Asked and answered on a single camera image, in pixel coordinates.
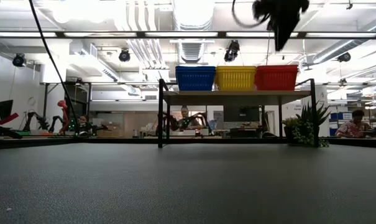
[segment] potted plant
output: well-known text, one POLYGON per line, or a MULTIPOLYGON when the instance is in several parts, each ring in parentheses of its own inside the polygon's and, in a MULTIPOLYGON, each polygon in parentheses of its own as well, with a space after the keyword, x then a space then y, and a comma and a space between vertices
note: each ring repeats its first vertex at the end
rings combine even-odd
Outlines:
POLYGON ((300 120, 298 118, 287 118, 282 121, 282 124, 285 125, 284 130, 285 130, 285 134, 288 139, 288 142, 293 142, 294 140, 293 129, 295 129, 295 127, 298 126, 299 121, 300 120))
MULTIPOLYGON (((313 108, 309 103, 304 106, 301 115, 296 115, 297 118, 288 118, 284 120, 282 123, 286 125, 285 133, 288 142, 302 145, 314 145, 314 135, 319 134, 320 125, 323 124, 330 115, 330 112, 327 113, 328 109, 328 106, 324 107, 324 105, 322 105, 319 109, 316 110, 318 114, 317 127, 313 126, 313 108)), ((328 142, 320 139, 319 146, 327 147, 328 142)))

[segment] red robot arm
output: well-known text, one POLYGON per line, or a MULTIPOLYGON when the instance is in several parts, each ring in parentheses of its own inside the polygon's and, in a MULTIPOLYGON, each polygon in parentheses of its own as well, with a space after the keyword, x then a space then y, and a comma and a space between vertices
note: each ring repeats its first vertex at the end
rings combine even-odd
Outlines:
POLYGON ((68 126, 69 126, 69 119, 68 119, 68 115, 66 113, 66 109, 68 108, 68 106, 66 105, 66 101, 65 100, 60 100, 58 102, 58 106, 62 109, 62 112, 63 112, 63 121, 65 122, 65 124, 63 125, 63 127, 61 128, 61 130, 59 130, 59 133, 64 133, 68 126))

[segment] yellow basket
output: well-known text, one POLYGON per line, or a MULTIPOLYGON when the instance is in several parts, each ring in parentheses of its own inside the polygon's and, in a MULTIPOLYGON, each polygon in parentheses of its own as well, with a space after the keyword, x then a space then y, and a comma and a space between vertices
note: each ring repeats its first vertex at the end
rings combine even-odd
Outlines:
POLYGON ((255 66, 218 66, 215 84, 220 91, 254 90, 255 66))

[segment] man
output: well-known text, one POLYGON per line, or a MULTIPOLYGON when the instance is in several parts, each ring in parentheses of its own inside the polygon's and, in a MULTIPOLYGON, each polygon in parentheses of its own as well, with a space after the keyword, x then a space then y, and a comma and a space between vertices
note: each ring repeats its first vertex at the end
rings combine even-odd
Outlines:
POLYGON ((85 124, 85 123, 87 123, 87 115, 81 115, 81 116, 79 117, 79 119, 78 119, 78 122, 79 122, 80 124, 85 124))
MULTIPOLYGON (((187 106, 181 107, 181 115, 182 115, 182 119, 178 121, 178 125, 180 126, 180 130, 183 131, 184 130, 184 128, 182 127, 183 121, 184 121, 184 119, 189 118, 189 109, 188 109, 187 106)), ((190 121, 188 127, 185 128, 185 130, 196 130, 196 129, 201 129, 201 128, 203 128, 203 127, 202 127, 202 125, 200 125, 199 121, 194 119, 194 120, 190 121)))
POLYGON ((371 129, 370 125, 362 122, 364 112, 355 110, 352 112, 352 120, 344 123, 336 132, 337 137, 364 138, 363 132, 371 129))

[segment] gray mat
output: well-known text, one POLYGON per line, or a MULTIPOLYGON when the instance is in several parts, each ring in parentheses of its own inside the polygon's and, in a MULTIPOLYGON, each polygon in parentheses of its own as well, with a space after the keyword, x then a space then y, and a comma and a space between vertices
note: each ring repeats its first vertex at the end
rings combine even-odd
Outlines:
POLYGON ((376 223, 376 149, 0 150, 0 223, 376 223))

